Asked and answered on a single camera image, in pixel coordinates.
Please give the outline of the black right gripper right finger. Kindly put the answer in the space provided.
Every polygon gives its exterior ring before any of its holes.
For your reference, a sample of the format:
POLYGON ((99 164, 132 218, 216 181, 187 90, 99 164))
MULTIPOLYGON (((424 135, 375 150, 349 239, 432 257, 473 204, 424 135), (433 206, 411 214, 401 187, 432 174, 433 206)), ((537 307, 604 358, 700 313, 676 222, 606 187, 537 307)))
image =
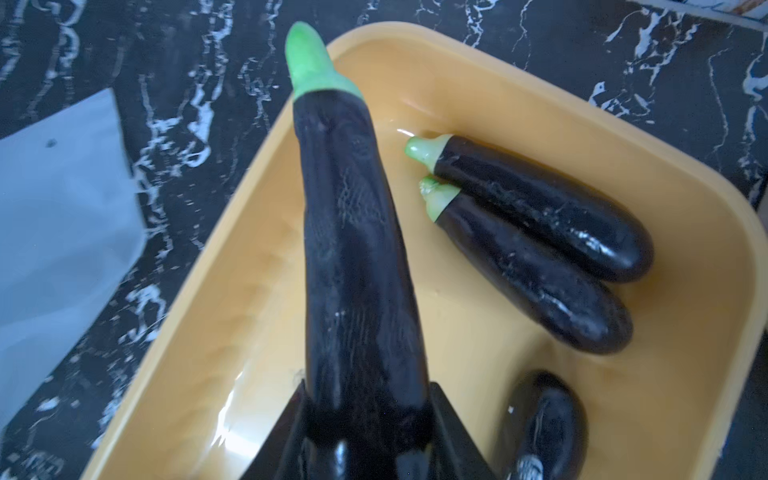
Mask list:
POLYGON ((437 382, 430 383, 433 459, 429 479, 496 479, 437 382))

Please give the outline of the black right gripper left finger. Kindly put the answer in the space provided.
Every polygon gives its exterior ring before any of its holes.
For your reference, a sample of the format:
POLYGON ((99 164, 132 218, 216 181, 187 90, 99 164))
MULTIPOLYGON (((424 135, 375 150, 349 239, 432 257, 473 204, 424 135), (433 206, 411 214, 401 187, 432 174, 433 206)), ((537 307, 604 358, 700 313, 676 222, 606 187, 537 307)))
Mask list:
POLYGON ((301 381, 241 480, 304 478, 307 394, 301 381))

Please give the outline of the yellow plastic tray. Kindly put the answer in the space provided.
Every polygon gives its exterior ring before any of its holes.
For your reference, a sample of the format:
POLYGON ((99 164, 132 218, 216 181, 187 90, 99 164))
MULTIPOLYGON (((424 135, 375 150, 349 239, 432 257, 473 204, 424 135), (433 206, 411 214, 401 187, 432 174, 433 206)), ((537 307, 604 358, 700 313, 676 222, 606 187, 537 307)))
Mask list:
MULTIPOLYGON (((328 48, 373 118, 429 373, 490 456, 517 378, 550 370, 583 401, 585 479, 706 479, 767 319, 767 238, 711 168, 523 70, 428 28, 382 22, 328 48), (404 152, 459 133, 559 170, 631 210, 651 271, 615 287, 634 335, 612 356, 534 324, 433 225, 404 152)), ((86 470, 88 479, 236 479, 304 372, 303 185, 292 111, 254 158, 86 470)))

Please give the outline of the frosted zip-top bag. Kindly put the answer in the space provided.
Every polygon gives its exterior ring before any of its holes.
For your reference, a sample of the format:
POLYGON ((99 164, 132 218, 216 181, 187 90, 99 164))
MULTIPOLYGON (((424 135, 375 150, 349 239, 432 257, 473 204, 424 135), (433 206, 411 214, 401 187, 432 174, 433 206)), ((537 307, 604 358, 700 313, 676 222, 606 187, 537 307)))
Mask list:
POLYGON ((94 323, 146 228, 114 93, 1 142, 1 419, 10 421, 94 323))

